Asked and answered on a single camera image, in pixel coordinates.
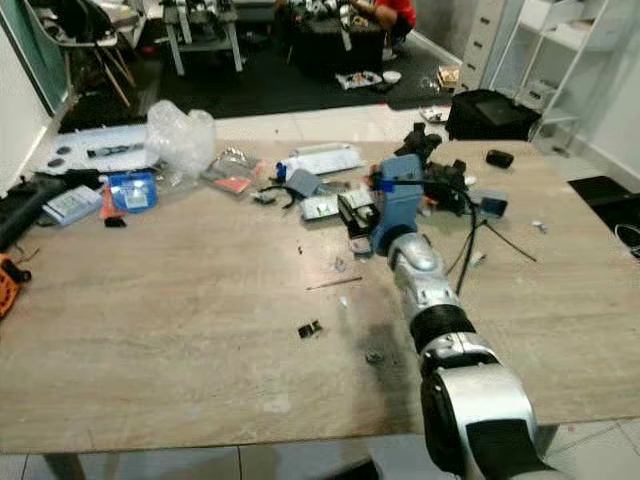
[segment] black mat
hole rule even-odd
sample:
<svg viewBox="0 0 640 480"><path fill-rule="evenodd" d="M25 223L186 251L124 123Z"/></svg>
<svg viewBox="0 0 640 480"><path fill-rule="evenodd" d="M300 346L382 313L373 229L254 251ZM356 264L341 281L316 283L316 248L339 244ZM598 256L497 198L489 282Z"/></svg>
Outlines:
<svg viewBox="0 0 640 480"><path fill-rule="evenodd" d="M131 109L124 107L110 85L103 84L79 99L63 119L60 133L145 122L149 107L160 99L171 100L184 111L200 109L215 118L228 118L378 103L403 110L448 103L451 97L433 89L439 62L411 38L398 58L385 64L386 69L401 72L402 80L389 92L379 93L368 88L343 91L332 76L306 76L296 65L286 65L275 41L259 46L244 42L247 62L240 74L230 52L183 54L186 75L178 77L168 44L154 43L165 35L162 22L147 22L139 43L145 61L132 58L130 64L138 89L127 88L119 77L132 100ZM145 52L145 47L156 53Z"/></svg>
<svg viewBox="0 0 640 480"><path fill-rule="evenodd" d="M613 232L616 225L640 228L640 195L634 194L609 177L592 177L569 182L591 209ZM620 239L630 248L640 245L640 235L624 229ZM640 251L634 255L640 259Z"/></svg>
<svg viewBox="0 0 640 480"><path fill-rule="evenodd" d="M335 78L303 75L274 44L246 54L244 71L236 73L231 55L189 53L183 55L185 77L178 77L168 59L159 96L188 111L201 109L215 118L291 113L323 108L387 103L403 110L426 104L447 103L450 95L434 91L439 62L410 39L398 58L385 68L402 73L401 82L388 93L369 88L344 91Z"/></svg>

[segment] tiled floor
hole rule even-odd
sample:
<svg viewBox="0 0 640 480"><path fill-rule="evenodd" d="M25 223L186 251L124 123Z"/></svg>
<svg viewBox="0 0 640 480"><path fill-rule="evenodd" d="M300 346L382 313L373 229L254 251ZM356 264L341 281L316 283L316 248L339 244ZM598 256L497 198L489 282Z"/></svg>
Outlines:
<svg viewBox="0 0 640 480"><path fill-rule="evenodd" d="M221 120L219 138L292 141L401 142L417 110L387 106L345 108L287 115ZM445 137L442 128L428 133ZM600 172L579 158L548 156L565 180ZM302 444L164 450L82 455L89 480L147 479L308 479L320 478L371 457L383 478L451 479L430 461L424 439L415 435ZM574 478L626 480L640 472L640 420L563 425L547 461ZM0 456L1 480L53 478L38 455Z"/></svg>

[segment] orange tool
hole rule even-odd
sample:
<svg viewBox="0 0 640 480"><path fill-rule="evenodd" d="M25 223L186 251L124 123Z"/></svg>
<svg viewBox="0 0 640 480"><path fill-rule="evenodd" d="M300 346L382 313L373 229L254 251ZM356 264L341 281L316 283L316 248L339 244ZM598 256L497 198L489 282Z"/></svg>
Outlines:
<svg viewBox="0 0 640 480"><path fill-rule="evenodd" d="M11 309L22 285L30 280L30 271L20 270L9 255L0 254L0 318Z"/></svg>

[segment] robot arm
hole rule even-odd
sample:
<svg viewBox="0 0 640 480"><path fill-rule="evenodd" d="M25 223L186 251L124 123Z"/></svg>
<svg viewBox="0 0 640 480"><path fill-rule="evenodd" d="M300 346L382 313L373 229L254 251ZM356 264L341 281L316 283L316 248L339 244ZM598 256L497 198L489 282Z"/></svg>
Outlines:
<svg viewBox="0 0 640 480"><path fill-rule="evenodd" d="M423 178L415 155L380 165L379 183ZM415 212L419 185L379 192L375 225L353 228L359 212L340 201L340 214L388 258L402 295L408 328L420 357L421 400L427 449L444 471L465 479L566 478L540 460L533 438L536 419L522 383L478 335L451 288L444 263L419 235Z"/></svg>

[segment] table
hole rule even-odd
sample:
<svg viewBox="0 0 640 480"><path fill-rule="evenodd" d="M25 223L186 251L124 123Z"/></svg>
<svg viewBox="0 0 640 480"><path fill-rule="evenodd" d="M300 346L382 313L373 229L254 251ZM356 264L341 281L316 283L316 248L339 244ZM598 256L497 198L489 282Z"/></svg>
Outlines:
<svg viewBox="0 0 640 480"><path fill-rule="evenodd" d="M271 163L300 146L228 145ZM360 145L370 162L396 147ZM513 153L513 167L485 164L491 148ZM478 332L522 378L539 423L640 416L637 264L529 144L452 142L434 154L456 158L479 188L508 192L506 218L494 225L539 259L482 229L477 249L488 258L462 292ZM380 258L352 260L339 220L305 225L297 210L200 189L127 221L118 230L85 218L21 240L41 252L0 324L0 451L423 432L417 356L392 275ZM451 262L468 219L438 213L419 224ZM337 256L345 273L332 268ZM352 275L363 280L306 290ZM301 340L298 327L313 319L322 335ZM370 349L386 361L367 364ZM70 458L48 457L67 466Z"/></svg>
<svg viewBox="0 0 640 480"><path fill-rule="evenodd" d="M382 70L385 31L377 23L352 25L349 29L352 48L346 51L338 18L310 18L303 5L290 5L281 15L290 55L303 72L333 75Z"/></svg>
<svg viewBox="0 0 640 480"><path fill-rule="evenodd" d="M188 24L193 25L210 25L211 17L208 11L192 11L187 14ZM169 45L171 46L171 55L176 66L176 72L179 76L184 76L184 65L180 52L209 52L218 50L231 50L233 52L233 61L235 63L236 72L242 72L242 56L240 55L240 46L238 45L238 35L236 34L236 21L238 13L235 8L229 11L219 12L217 21L220 22L225 31L226 38L224 40L198 40L197 38L186 39L183 45L178 42L176 28L180 28L181 19L178 8L175 6L165 6L163 13L163 21L167 28L169 36Z"/></svg>

